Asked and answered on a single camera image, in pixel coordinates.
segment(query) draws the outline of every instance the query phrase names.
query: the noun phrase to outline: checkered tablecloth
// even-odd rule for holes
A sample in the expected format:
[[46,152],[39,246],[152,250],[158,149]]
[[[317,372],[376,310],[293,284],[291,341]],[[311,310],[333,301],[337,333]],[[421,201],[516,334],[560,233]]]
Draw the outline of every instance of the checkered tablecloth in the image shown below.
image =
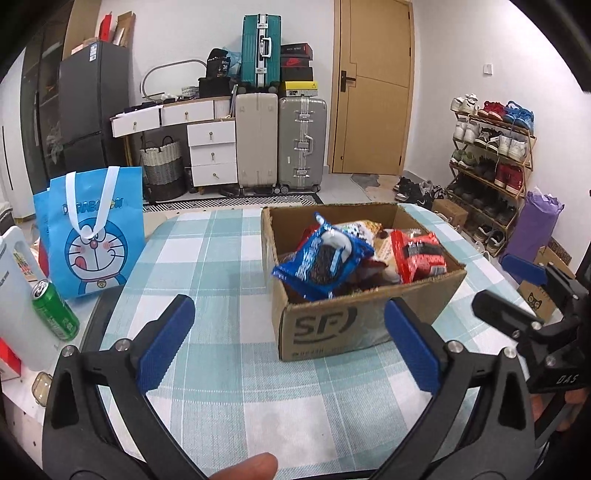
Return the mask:
[[[434,327],[471,351],[514,342],[474,317],[477,291],[528,309],[495,267],[435,214],[404,208],[431,229],[467,276]],[[317,360],[279,361],[261,263],[260,208],[190,212],[147,243],[107,328],[102,348],[134,338],[178,293],[195,300],[195,324],[158,390],[148,397],[206,474],[271,452],[278,478],[378,467],[430,396],[417,389],[392,342]],[[107,389],[105,406],[124,448],[137,456]],[[457,442],[476,391],[469,391],[440,454]]]

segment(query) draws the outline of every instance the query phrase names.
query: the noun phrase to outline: red sneaker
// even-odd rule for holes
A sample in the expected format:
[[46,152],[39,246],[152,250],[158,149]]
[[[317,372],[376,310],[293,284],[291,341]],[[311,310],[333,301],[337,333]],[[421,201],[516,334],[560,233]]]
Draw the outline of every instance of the red sneaker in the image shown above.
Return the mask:
[[495,176],[495,185],[499,186],[499,187],[505,187],[505,185],[507,184],[507,177],[508,177],[508,165],[505,165],[503,163],[499,163],[496,166],[496,176]]
[[505,190],[517,195],[523,186],[523,171],[514,165],[506,165],[505,168],[508,170]]

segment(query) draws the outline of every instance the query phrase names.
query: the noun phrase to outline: shelf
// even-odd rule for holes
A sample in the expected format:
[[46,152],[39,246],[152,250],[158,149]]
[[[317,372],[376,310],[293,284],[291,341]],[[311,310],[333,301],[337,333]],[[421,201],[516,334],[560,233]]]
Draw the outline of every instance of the shelf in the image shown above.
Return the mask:
[[510,165],[516,165],[518,167],[523,167],[523,168],[527,168],[529,170],[532,170],[532,166],[531,166],[531,162],[530,161],[528,162],[527,160],[524,160],[524,161],[513,160],[510,157],[507,157],[505,155],[501,155],[500,153],[495,152],[494,150],[489,150],[488,148],[485,148],[485,147],[483,147],[481,145],[467,143],[467,142],[464,142],[463,140],[458,140],[457,138],[453,138],[453,137],[452,137],[452,140],[453,140],[453,143],[456,146],[456,148],[457,148],[456,142],[463,143],[467,147],[476,147],[476,148],[478,148],[480,150],[485,150],[486,152],[495,155],[498,159],[500,159],[501,161],[503,161],[505,163],[508,163]]
[[462,205],[466,205],[468,208],[470,208],[470,209],[474,210],[475,212],[478,212],[481,215],[483,215],[486,218],[488,218],[492,223],[494,223],[496,226],[498,226],[504,232],[508,232],[509,231],[509,227],[513,223],[513,220],[515,220],[515,217],[517,216],[517,214],[515,214],[514,217],[511,219],[511,221],[507,225],[502,225],[497,220],[495,220],[493,217],[491,217],[490,215],[488,215],[487,213],[485,213],[484,210],[480,210],[479,208],[475,207],[471,203],[468,203],[467,201],[465,201],[461,197],[457,196],[456,194],[451,193],[449,190],[446,190],[446,192],[447,192],[447,195],[449,195],[452,199],[457,200]]
[[526,137],[531,138],[535,143],[535,136],[530,134],[530,131],[527,130],[526,128],[516,127],[515,125],[511,125],[506,122],[499,122],[498,120],[491,120],[489,118],[484,118],[482,116],[474,115],[472,113],[466,114],[466,113],[462,113],[462,112],[455,112],[454,110],[452,110],[452,112],[456,114],[456,117],[464,116],[464,117],[468,117],[469,120],[476,120],[477,122],[480,122],[482,124],[492,125],[493,127],[503,128],[505,130],[517,132],[521,135],[525,135]]
[[483,183],[484,185],[488,185],[490,188],[495,189],[497,192],[501,192],[504,195],[506,195],[509,198],[512,198],[514,200],[518,200],[520,197],[525,197],[525,189],[524,189],[524,187],[521,187],[521,191],[517,195],[513,195],[511,192],[505,190],[503,187],[499,187],[498,185],[495,185],[493,182],[488,181],[487,179],[483,179],[482,177],[479,177],[478,175],[476,175],[471,170],[467,170],[465,168],[461,168],[460,166],[454,165],[451,162],[449,163],[449,167],[452,169],[452,171],[453,170],[457,170],[459,172],[462,172],[465,175],[468,175],[469,177],[472,177],[473,179],[478,180],[479,182]]

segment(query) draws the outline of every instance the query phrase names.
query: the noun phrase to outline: blue sneaker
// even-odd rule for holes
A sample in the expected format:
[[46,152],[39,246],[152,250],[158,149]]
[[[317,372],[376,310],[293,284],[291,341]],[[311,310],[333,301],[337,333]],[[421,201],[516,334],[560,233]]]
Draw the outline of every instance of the blue sneaker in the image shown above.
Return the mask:
[[522,108],[519,110],[517,117],[515,118],[515,125],[521,128],[526,128],[530,131],[530,134],[534,134],[534,113]]
[[519,117],[519,113],[523,110],[521,105],[517,105],[513,100],[509,101],[505,107],[505,115],[503,115],[503,121],[512,124]]

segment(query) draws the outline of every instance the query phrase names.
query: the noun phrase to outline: white bag handle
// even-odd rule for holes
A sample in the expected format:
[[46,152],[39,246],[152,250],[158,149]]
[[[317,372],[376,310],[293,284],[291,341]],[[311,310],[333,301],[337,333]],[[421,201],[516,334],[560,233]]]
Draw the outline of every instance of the white bag handle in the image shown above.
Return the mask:
[[80,229],[78,223],[78,213],[76,211],[76,172],[72,171],[66,174],[66,203],[68,205],[68,217],[70,218],[72,228],[76,230],[82,238],[89,240],[105,227],[107,217],[109,216],[109,210],[111,209],[111,201],[113,200],[113,193],[115,192],[118,175],[119,167],[109,167],[107,169],[103,193],[100,196],[99,213],[96,215],[95,227],[90,230],[88,227],[82,227],[82,229]]

